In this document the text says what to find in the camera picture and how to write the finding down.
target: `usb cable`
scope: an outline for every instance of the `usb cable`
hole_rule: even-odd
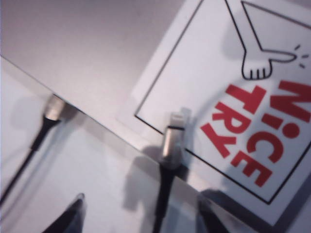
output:
[[[153,233],[161,231],[162,221],[165,218],[170,198],[170,192],[181,167],[184,150],[185,116],[181,113],[172,113],[170,125],[164,133],[162,153],[160,159],[160,190],[155,208],[155,222]]]
[[[2,205],[5,203],[12,189],[14,188],[22,173],[26,169],[27,165],[30,163],[35,153],[39,150],[40,145],[44,141],[44,138],[46,137],[50,129],[60,122],[60,117],[65,106],[66,103],[56,95],[52,95],[48,100],[47,106],[43,114],[41,129],[34,142],[30,146],[30,151],[28,155],[24,159],[23,163],[20,165],[19,169],[17,170],[14,177],[6,187],[3,195],[1,196],[0,207],[2,207]]]

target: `hand drawing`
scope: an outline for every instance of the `hand drawing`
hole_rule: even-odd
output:
[[[272,74],[272,62],[287,63],[296,59],[289,52],[257,50],[245,53],[242,64],[242,75],[248,80],[266,79]]]
[[[245,4],[257,8],[258,6],[239,0],[225,1],[245,51],[242,63],[242,76],[244,79],[261,80],[269,78],[272,75],[273,62],[288,63],[297,58],[294,53],[264,50],[261,47]],[[243,11],[244,14],[239,17],[236,16],[235,13],[240,11]]]

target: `cartoon hand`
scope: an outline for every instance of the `cartoon hand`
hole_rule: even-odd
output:
[[[272,74],[272,62],[288,63],[296,59],[296,55],[289,52],[273,50],[247,51],[242,65],[243,78],[260,80],[269,78]]]

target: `card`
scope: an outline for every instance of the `card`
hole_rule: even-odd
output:
[[[178,33],[177,21],[119,118],[159,145],[185,112],[185,165],[274,225],[311,171],[311,12],[203,0]]]

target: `silver connector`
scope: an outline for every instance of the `silver connector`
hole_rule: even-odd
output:
[[[184,151],[185,117],[181,113],[171,115],[170,125],[166,128],[160,163],[167,169],[181,165]]]
[[[65,106],[66,102],[56,95],[52,95],[44,110],[45,118],[50,120],[59,120]]]

